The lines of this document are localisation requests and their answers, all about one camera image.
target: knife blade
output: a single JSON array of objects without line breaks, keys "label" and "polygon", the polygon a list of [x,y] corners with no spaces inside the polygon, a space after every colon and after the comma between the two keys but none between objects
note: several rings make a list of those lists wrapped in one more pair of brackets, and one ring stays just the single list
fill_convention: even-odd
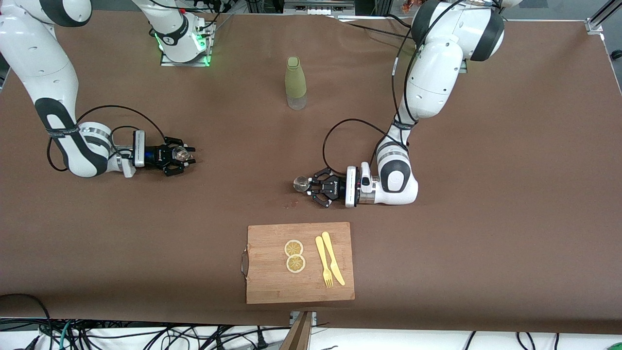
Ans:
[{"label": "knife blade", "polygon": [[346,282],[343,280],[341,276],[341,271],[339,271],[339,266],[337,265],[337,260],[335,259],[335,253],[333,252],[333,244],[330,241],[330,235],[328,232],[322,232],[322,239],[324,240],[324,245],[326,246],[326,250],[328,250],[328,254],[330,255],[330,270],[333,272],[333,275],[339,281],[339,284],[342,286],[346,285]]}]

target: teal cable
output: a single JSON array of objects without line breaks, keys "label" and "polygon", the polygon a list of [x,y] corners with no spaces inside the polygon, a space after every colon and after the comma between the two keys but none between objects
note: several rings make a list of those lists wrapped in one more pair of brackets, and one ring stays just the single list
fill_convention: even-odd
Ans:
[{"label": "teal cable", "polygon": [[60,341],[58,342],[59,350],[65,349],[65,347],[63,346],[63,343],[65,342],[65,335],[67,334],[67,328],[69,328],[69,324],[71,322],[72,322],[71,320],[67,321],[67,323],[65,323],[65,326],[63,327],[63,331],[60,333]]}]

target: cutting board handle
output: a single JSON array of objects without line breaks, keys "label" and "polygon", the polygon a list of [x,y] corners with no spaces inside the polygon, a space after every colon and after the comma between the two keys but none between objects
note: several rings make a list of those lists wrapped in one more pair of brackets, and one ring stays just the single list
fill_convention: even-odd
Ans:
[{"label": "cutting board handle", "polygon": [[242,276],[244,276],[244,279],[247,280],[248,279],[248,244],[246,245],[246,247],[244,247],[244,251],[242,252]]}]

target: fork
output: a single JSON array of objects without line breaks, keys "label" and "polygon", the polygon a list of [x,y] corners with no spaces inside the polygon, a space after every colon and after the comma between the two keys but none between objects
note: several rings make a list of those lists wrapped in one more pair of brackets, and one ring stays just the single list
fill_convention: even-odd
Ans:
[{"label": "fork", "polygon": [[324,251],[324,241],[321,236],[317,236],[315,238],[315,245],[317,246],[317,251],[320,253],[320,259],[322,259],[322,265],[324,266],[324,271],[322,272],[322,276],[324,277],[324,284],[326,287],[331,288],[333,286],[333,274],[330,273],[328,269],[328,264],[326,263],[326,252]]}]

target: black round object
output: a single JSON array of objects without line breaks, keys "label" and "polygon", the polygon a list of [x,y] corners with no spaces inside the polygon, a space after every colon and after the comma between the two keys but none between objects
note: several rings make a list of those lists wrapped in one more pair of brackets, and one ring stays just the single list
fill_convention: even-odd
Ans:
[{"label": "black round object", "polygon": [[614,52],[612,52],[611,59],[612,60],[622,59],[622,50],[615,50]]}]

